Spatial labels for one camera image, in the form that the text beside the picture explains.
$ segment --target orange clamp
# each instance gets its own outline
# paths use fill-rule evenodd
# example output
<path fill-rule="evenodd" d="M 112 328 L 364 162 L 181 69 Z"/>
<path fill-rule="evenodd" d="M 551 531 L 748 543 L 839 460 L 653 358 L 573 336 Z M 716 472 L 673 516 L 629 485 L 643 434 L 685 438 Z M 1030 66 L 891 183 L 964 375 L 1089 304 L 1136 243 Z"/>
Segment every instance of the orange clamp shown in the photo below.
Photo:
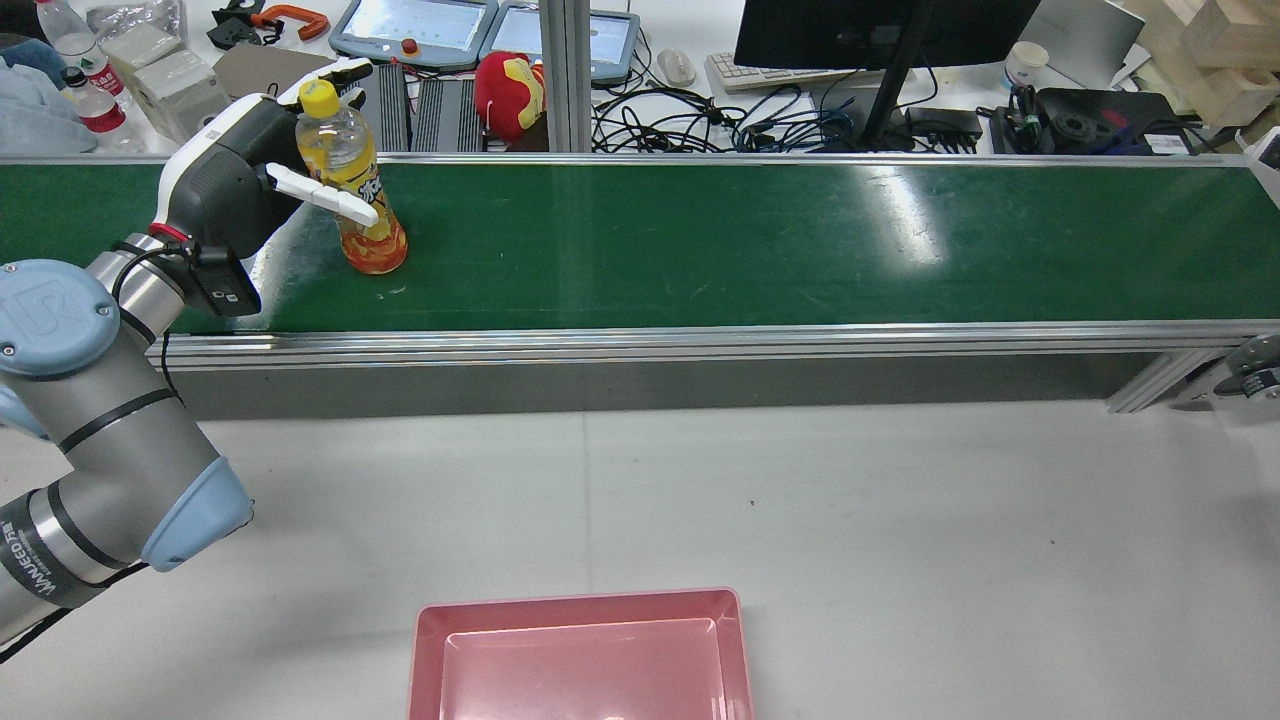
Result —
<path fill-rule="evenodd" d="M 319 37 L 324 35 L 324 31 L 329 29 L 329 18 L 326 18 L 324 13 L 307 10 L 306 8 L 298 8 L 297 5 L 271 5 L 261 13 L 250 15 L 250 20 L 257 27 L 264 27 L 266 20 L 275 20 L 279 18 L 292 18 L 294 20 L 307 23 L 298 28 L 298 37 L 302 40 Z"/>

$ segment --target green conveyor belt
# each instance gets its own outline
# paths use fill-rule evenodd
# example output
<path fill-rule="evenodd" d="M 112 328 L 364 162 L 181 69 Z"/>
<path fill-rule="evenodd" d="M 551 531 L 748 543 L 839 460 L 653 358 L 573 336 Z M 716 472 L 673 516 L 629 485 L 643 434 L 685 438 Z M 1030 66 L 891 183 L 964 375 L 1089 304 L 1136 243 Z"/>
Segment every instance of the green conveyor belt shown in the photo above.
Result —
<path fill-rule="evenodd" d="M 160 165 L 0 167 L 0 256 L 78 264 Z M 1280 211 L 1231 167 L 387 164 L 410 259 L 294 218 L 238 329 L 1280 318 Z M 188 313 L 178 332 L 225 322 Z"/>

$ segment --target cloth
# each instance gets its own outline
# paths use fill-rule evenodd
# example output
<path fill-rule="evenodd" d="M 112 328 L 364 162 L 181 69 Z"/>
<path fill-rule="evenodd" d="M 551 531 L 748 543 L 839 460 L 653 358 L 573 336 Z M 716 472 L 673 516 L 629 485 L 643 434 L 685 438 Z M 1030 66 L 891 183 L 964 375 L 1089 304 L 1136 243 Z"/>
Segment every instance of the cloth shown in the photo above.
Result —
<path fill-rule="evenodd" d="M 0 58 L 9 60 L 10 65 L 27 65 L 44 70 L 49 79 L 54 81 L 54 87 L 61 90 L 67 87 L 63 82 L 61 72 L 67 67 L 63 56 L 52 47 L 38 40 L 32 40 L 20 35 L 0 33 Z"/>
<path fill-rule="evenodd" d="M 0 60 L 0 155 L 67 155 L 97 147 L 76 105 L 49 77 Z"/>

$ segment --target red bottle label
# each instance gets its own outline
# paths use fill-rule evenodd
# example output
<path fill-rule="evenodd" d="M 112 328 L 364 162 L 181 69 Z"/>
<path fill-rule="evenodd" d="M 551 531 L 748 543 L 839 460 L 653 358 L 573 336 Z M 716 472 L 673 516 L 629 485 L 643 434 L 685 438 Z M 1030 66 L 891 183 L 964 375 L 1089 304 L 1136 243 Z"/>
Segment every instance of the red bottle label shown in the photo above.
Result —
<path fill-rule="evenodd" d="M 124 90 L 124 83 L 120 82 L 120 76 L 115 74 L 115 68 L 111 67 L 111 63 L 104 65 L 97 73 L 88 76 L 88 81 L 111 95 L 119 95 Z"/>
<path fill-rule="evenodd" d="M 110 110 L 95 118 L 81 118 L 84 127 L 93 132 L 110 132 L 124 124 L 124 110 L 119 105 L 113 105 Z"/>

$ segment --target laptop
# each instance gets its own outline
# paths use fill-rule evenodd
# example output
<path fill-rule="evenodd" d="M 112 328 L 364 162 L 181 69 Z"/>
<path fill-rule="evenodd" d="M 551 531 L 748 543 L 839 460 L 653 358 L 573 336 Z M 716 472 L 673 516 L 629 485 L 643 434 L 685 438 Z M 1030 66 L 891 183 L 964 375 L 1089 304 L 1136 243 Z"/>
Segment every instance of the laptop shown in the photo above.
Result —
<path fill-rule="evenodd" d="M 1111 90 L 1146 20 L 1107 0 L 1042 0 L 1021 40 L 1048 50 L 1048 67 L 1092 90 Z"/>

